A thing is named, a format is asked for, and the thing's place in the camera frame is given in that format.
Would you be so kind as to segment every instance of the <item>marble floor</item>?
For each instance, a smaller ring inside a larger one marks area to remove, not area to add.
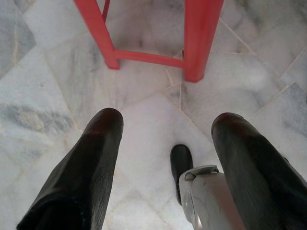
[[[112,0],[117,48],[181,58],[183,0]],[[99,6],[104,1],[98,0]],[[307,179],[307,2],[224,0],[205,78],[121,61],[109,70],[72,0],[0,1],[0,229],[15,229],[53,167],[96,112],[124,132],[104,230],[192,230],[169,153],[217,164],[210,128],[244,116]]]

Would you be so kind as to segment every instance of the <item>black shoe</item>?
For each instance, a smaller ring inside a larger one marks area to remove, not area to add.
[[[176,183],[177,201],[181,205],[179,177],[185,171],[193,168],[190,150],[185,145],[175,145],[171,151],[171,170]]]

